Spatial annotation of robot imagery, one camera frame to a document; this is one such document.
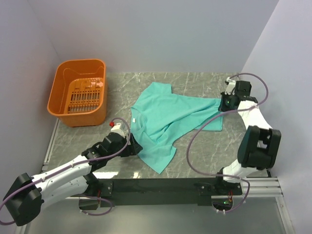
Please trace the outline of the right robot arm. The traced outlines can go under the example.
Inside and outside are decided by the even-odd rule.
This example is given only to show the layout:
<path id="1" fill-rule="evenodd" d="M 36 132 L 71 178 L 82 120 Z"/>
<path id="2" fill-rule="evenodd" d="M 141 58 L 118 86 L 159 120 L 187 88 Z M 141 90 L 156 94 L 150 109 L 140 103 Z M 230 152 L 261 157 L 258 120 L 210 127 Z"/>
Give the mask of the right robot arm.
<path id="1" fill-rule="evenodd" d="M 263 117 L 258 101 L 250 96 L 252 85 L 248 81 L 225 81 L 227 88 L 221 93 L 219 111 L 237 110 L 246 127 L 246 133 L 238 148 L 237 159 L 229 166 L 222 168 L 219 173 L 224 177 L 217 177 L 214 190 L 224 195 L 245 178 L 256 171 L 270 169 L 274 166 L 281 132 L 273 129 Z"/>

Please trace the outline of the orange plastic basket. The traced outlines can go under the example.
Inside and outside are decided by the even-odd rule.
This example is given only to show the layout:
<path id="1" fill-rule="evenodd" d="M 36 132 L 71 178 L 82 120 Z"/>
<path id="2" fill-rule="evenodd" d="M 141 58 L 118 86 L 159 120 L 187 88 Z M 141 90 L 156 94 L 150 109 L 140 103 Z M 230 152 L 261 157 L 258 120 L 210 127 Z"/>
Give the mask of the orange plastic basket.
<path id="1" fill-rule="evenodd" d="M 103 61 L 68 60 L 57 68 L 47 110 L 69 127 L 101 125 L 106 118 L 107 94 Z"/>

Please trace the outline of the teal t shirt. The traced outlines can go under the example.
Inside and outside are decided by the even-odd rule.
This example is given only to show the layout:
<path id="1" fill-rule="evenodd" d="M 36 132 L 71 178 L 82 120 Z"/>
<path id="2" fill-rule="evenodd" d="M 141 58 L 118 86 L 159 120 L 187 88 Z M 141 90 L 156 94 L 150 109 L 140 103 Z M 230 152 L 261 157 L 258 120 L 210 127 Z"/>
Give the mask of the teal t shirt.
<path id="1" fill-rule="evenodd" d="M 176 153 L 174 142 L 218 115 L 220 102 L 174 94 L 170 84 L 152 82 L 131 107 L 131 133 L 143 148 L 138 157 L 162 173 Z"/>

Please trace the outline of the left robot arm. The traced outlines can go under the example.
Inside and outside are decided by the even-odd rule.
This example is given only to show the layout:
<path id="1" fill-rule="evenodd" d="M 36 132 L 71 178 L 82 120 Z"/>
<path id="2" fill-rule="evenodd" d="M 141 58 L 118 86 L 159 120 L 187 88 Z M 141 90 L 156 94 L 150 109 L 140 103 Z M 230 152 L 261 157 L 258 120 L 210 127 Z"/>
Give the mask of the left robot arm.
<path id="1" fill-rule="evenodd" d="M 13 218 L 12 224 L 28 224 L 43 208 L 62 199 L 72 195 L 94 195 L 98 189 L 94 171 L 105 167 L 116 156 L 134 156 L 142 149 L 133 134 L 122 136 L 111 132 L 103 141 L 53 170 L 34 176 L 19 175 L 5 195 L 2 206 Z"/>

